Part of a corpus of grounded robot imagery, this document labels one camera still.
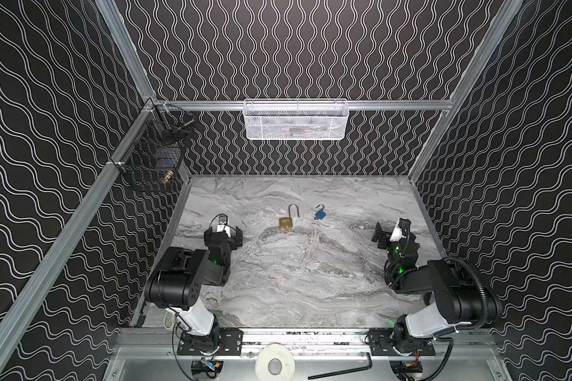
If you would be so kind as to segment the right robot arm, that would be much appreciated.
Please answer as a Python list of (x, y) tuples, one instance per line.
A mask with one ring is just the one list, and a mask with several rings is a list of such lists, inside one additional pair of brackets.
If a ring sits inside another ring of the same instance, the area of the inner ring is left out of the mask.
[(426, 306), (400, 317), (395, 325), (403, 341), (480, 329), (503, 314), (500, 299), (466, 260), (445, 257), (417, 264), (420, 245), (410, 220), (399, 219), (390, 232), (376, 224), (372, 241), (387, 254), (387, 287), (398, 295), (424, 296)]

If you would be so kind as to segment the small blue padlock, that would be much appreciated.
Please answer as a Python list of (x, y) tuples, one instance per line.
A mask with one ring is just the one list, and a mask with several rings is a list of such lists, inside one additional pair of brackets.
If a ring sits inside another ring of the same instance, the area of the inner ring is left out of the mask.
[(315, 220), (323, 220), (326, 217), (326, 212), (324, 211), (324, 204), (319, 204), (318, 206), (316, 206), (316, 213), (314, 215), (314, 219)]

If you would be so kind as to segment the brass padlock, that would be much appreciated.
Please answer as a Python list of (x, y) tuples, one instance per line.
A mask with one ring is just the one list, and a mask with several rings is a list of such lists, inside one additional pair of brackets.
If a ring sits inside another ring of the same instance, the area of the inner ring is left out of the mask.
[(289, 233), (293, 230), (294, 217), (300, 217), (300, 208), (297, 204), (292, 203), (288, 208), (288, 216), (279, 219), (279, 227), (282, 232)]

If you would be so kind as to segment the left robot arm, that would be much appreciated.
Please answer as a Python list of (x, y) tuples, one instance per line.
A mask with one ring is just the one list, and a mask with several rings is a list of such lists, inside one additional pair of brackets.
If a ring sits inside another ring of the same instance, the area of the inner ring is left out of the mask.
[(144, 294), (148, 302), (167, 310), (192, 341), (210, 348), (219, 345), (219, 324), (203, 304), (203, 285), (223, 287), (230, 277), (232, 252), (243, 245), (243, 231), (230, 225), (209, 228), (203, 234), (205, 247), (170, 247), (152, 271)]

